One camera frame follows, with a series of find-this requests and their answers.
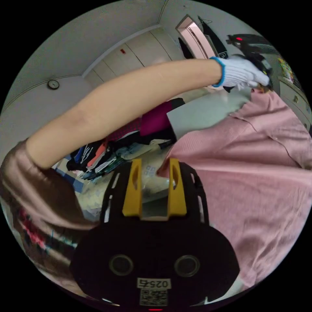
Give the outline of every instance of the hand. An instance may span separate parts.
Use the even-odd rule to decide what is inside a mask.
[[[226,86],[239,88],[249,86],[256,88],[258,84],[266,86],[269,84],[269,77],[258,70],[250,61],[238,56],[229,59],[212,57],[222,66],[222,78],[214,87]]]

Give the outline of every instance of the qr code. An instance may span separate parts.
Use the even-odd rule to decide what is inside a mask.
[[[140,305],[167,306],[167,290],[141,289]]]

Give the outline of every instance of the pink shirt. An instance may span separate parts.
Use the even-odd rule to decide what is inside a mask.
[[[268,276],[312,205],[312,139],[293,111],[274,92],[254,92],[215,126],[183,136],[161,176],[169,175],[169,157],[197,171],[210,222],[231,242],[245,287]]]

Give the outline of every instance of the cabinet door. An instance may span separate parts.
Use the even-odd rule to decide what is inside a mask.
[[[92,86],[93,89],[103,83],[103,80],[96,74],[93,69],[87,74],[85,80]]]
[[[150,33],[158,40],[172,61],[184,59],[182,50],[175,44],[173,39],[162,29],[156,28]]]
[[[98,74],[98,76],[104,81],[112,80],[116,77],[114,72],[107,66],[105,62],[100,61],[93,70]]]
[[[292,111],[296,114],[298,119],[302,122],[305,128],[309,131],[311,127],[311,122],[307,119],[307,117],[301,112],[301,110],[286,97],[281,97],[281,99],[292,109]]]
[[[309,104],[291,87],[280,81],[280,96],[291,101],[312,122],[312,111]]]
[[[144,66],[171,61],[168,53],[150,32],[137,36],[126,44]]]
[[[111,52],[103,61],[116,76],[144,67],[126,44]]]

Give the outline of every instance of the glove blue cuff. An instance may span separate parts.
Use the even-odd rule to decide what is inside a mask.
[[[224,82],[224,78],[225,78],[225,65],[217,58],[217,57],[215,57],[215,56],[213,56],[213,57],[211,57],[211,58],[209,58],[209,59],[214,59],[215,61],[217,61],[221,66],[222,66],[222,78],[221,78],[221,80],[219,81],[219,83],[218,84],[213,84],[212,86],[214,87],[214,88],[218,88],[218,87],[220,87],[221,85],[222,85],[222,83]]]

